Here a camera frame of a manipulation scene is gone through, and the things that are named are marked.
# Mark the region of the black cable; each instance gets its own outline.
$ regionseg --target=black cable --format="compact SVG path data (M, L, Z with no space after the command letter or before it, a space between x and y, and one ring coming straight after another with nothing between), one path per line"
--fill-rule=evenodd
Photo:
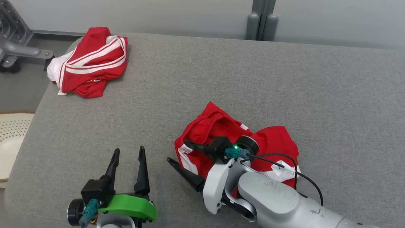
M259 155L259 157L272 156L272 155L280 155L280 156L284 156L284 157L289 158L292 161L292 163L294 164L294 169L297 171L297 163L295 162L295 160L292 157L290 157L290 156L288 156L286 154L283 154L283 153L267 153L267 154ZM294 190L297 190L297 173L294 173Z
M285 167L285 166L282 165L282 164L279 164L279 163L277 163L277 162L274 162L274 161L271 161L271 160L268 160L268 159L265 159L265 158L262 158L262 157L259 157L259 156L256 156L256 155L247 154L247 156L249 156L249 157L254 157L254 158L257 158L257 159L266 161L266 162L270 162L270 163L275 164L275 165L277 165L277 166L279 166L279 167L281 167L281 168L284 168L284 167ZM302 177L305 178L306 180L308 180L308 181L316 188L316 190L317 190L318 193L319 193L319 198L321 199L321 206L324 206L324 198L323 198L323 196L322 196L321 189L319 189L318 185L316 185L315 182L314 182L313 180L311 180L309 177L307 177L307 176L305 176L304 174L298 172L297 170L295 170L295 173L298 174L298 175L300 175L300 176L302 176Z

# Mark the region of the white panel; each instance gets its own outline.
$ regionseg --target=white panel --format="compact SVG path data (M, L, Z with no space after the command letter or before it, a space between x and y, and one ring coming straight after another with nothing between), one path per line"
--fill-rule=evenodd
M277 0L275 41L405 47L404 0Z
M32 30L243 39L253 0L10 0Z

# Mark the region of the laundry basket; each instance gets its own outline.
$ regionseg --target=laundry basket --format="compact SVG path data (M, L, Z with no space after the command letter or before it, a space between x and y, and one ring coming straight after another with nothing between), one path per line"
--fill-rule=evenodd
M35 111L0 111L0 188L5 188Z

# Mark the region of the table surface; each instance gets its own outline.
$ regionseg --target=table surface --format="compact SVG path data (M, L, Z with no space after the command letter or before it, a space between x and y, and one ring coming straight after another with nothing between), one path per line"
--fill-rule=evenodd
M252 131L284 125L301 171L325 207L379 227L405 224L405 53L394 50L121 34L125 74L104 95L57 96L50 84L17 156L6 207L21 227L69 227L66 208L120 148L115 189L136 182L146 156L147 227L257 227L229 208L218 215L166 162L174 140L214 102ZM318 200L303 179L298 190Z

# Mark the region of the red garment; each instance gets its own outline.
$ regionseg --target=red garment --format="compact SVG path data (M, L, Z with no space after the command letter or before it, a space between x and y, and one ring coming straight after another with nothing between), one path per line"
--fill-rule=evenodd
M264 128L256 133L252 133L243 123L234 120L226 112L210 102L205 110L184 130L183 134L175 141L175 149L180 164L195 174L207 178L209 170L214 165L210 158L199 151L192 151L185 146L184 140L190 140L199 144L209 144L215 136L228 136L232 143L235 143L240 136L249 136L259 145L259 153L284 153L291 156L298 164L298 147L291 139L284 126L274 126ZM284 161L289 166L294 167L291 160L286 157L273 155L265 156L272 161ZM272 171L272 164L259 159L254 159L251 167L269 175L271 178L283 181L283 183L293 187L294 174L285 171L278 176Z
M106 27L90 28L73 51L52 60L48 77L63 93L101 97L107 81L124 73L127 49L127 37L111 36Z

